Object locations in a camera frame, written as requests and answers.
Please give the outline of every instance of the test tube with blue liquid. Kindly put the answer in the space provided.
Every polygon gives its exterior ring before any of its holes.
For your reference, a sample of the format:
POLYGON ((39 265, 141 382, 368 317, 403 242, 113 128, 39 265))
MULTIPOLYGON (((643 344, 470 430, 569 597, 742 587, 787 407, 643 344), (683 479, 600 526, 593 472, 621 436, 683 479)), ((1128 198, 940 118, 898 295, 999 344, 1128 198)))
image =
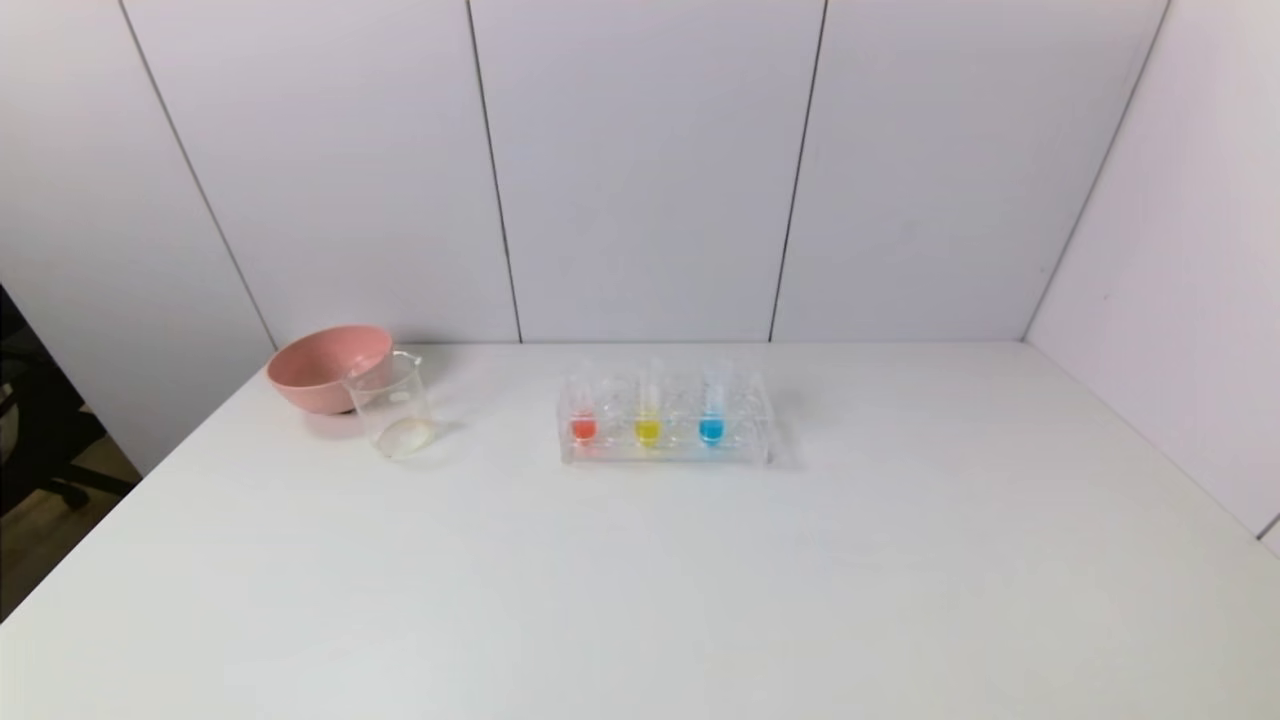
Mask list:
POLYGON ((716 447, 724 439, 724 386, 728 383, 727 368, 712 368, 703 373, 703 416, 698 421, 698 434, 708 447, 716 447))

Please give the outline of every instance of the yellow liquid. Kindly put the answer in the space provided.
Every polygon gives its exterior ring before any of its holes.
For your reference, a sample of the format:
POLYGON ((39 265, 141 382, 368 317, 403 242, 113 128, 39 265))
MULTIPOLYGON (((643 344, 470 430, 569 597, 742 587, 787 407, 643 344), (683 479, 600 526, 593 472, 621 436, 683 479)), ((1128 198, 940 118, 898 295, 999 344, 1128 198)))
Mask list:
POLYGON ((658 445, 662 437, 662 420, 636 420, 636 439, 645 447, 658 445))

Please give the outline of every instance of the bowl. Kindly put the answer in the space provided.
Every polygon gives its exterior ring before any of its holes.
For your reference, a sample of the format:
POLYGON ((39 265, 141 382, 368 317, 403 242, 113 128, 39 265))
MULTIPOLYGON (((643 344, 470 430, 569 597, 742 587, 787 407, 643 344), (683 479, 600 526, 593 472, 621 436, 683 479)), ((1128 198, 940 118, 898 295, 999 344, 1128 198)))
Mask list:
POLYGON ((356 407, 342 384, 351 370, 364 372, 390 354, 392 334, 375 325, 339 325, 296 340, 266 364, 266 377, 285 400, 316 415, 356 407))

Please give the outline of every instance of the white table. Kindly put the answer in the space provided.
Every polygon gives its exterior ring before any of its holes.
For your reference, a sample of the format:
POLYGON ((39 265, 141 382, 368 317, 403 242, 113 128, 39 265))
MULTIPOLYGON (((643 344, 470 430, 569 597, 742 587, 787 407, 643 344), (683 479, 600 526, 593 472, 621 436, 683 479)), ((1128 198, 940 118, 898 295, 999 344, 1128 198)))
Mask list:
POLYGON ((1014 343, 759 363, 774 466, 561 464, 584 354, 428 350, 407 462, 260 374, 0 626, 0 717, 1275 720, 1280 561, 1014 343))

